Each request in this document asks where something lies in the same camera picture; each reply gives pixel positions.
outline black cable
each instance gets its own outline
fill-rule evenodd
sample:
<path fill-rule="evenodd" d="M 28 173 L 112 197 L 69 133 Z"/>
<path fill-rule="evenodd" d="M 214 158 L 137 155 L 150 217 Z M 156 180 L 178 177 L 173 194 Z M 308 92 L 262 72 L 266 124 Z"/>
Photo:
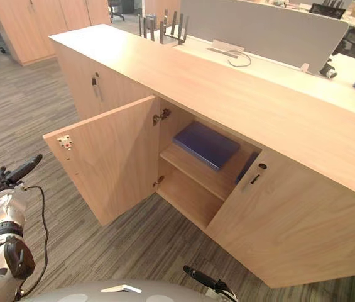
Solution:
<path fill-rule="evenodd" d="M 229 59 L 227 60 L 229 62 L 230 65 L 232 65 L 233 67 L 247 67 L 247 66 L 250 66 L 252 61 L 251 61 L 251 58 L 248 54 L 244 53 L 244 52 L 240 52 L 238 50 L 228 50 L 227 53 L 234 53 L 235 55 L 238 55 L 238 56 L 243 56 L 243 57 L 246 57 L 248 59 L 248 64 L 247 65 L 234 65 Z"/>
<path fill-rule="evenodd" d="M 27 292 L 22 294 L 22 298 L 26 297 L 27 295 L 29 295 L 36 288 L 36 286 L 41 281 L 43 275 L 45 274 L 45 271 L 46 271 L 46 268 L 47 268 L 47 262 L 48 262 L 48 258 L 47 258 L 47 242 L 48 242 L 48 239 L 49 239 L 49 230 L 47 229 L 46 218 L 45 218 L 45 192 L 43 192 L 43 189 L 40 186 L 31 186 L 31 187 L 27 187 L 25 189 L 26 190 L 29 190 L 29 189 L 39 189 L 40 190 L 40 193 L 41 193 L 41 220 L 43 222 L 43 227 L 45 228 L 45 231 L 46 231 L 46 238 L 45 238 L 45 265 L 43 266 L 43 269 L 42 269 L 42 271 L 40 273 L 39 278 L 36 280 L 34 285 L 32 285 L 32 287 L 29 288 L 29 290 Z"/>

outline cabinet top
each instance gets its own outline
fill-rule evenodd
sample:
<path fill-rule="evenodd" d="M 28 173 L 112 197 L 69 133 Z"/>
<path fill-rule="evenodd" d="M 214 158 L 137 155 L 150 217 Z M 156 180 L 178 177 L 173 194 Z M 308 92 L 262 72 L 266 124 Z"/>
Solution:
<path fill-rule="evenodd" d="M 108 25 L 51 39 L 355 191 L 355 112 Z"/>

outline wooden shelf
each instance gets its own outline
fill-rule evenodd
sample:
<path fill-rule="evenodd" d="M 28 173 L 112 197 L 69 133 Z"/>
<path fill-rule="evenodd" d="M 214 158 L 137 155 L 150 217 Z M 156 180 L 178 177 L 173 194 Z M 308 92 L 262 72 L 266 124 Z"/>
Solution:
<path fill-rule="evenodd" d="M 218 198 L 226 200 L 236 186 L 236 178 L 250 155 L 251 151 L 240 148 L 219 171 L 213 170 L 174 143 L 162 151 L 160 157 L 191 177 Z"/>
<path fill-rule="evenodd" d="M 157 193 L 201 230 L 205 230 L 223 201 L 179 170 L 165 176 Z"/>

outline gray carpet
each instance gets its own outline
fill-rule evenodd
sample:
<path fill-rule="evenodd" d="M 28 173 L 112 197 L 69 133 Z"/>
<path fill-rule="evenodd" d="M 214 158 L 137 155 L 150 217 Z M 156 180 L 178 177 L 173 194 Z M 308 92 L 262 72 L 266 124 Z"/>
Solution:
<path fill-rule="evenodd" d="M 27 185 L 41 185 L 46 192 L 50 230 L 49 265 L 34 294 L 119 278 L 165 280 L 204 292 L 183 273 L 188 264 L 225 280 L 241 301 L 355 301 L 355 276 L 269 289 L 158 195 L 101 227 L 41 137 L 76 121 L 55 59 L 21 67 L 0 53 L 0 166 L 11 169 L 37 153 L 44 155 L 25 178 Z M 25 284 L 28 289 L 43 266 L 45 234 L 40 196 L 25 194 L 25 239 L 36 261 L 36 271 Z"/>

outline blue folder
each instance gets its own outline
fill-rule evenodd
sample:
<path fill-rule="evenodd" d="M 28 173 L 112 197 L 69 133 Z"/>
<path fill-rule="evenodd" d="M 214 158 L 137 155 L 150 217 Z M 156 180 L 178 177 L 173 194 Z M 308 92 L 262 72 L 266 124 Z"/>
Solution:
<path fill-rule="evenodd" d="M 183 129 L 173 141 L 216 171 L 240 148 L 235 141 L 197 121 Z"/>

